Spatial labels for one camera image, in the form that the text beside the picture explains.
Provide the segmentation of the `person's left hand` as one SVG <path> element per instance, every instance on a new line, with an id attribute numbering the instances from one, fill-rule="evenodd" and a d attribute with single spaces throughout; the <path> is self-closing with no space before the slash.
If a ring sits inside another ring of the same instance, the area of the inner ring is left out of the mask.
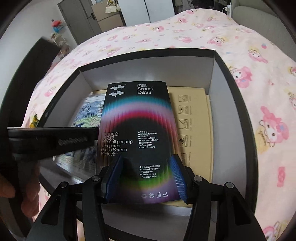
<path id="1" fill-rule="evenodd" d="M 26 184 L 25 187 L 25 197 L 21 204 L 21 210 L 23 214 L 32 218 L 37 215 L 39 212 L 39 174 L 40 174 L 40 165 L 37 164 L 34 168 L 30 181 Z M 13 185 L 10 184 L 3 176 L 1 176 L 1 197 L 13 198 L 15 197 L 16 191 Z"/>

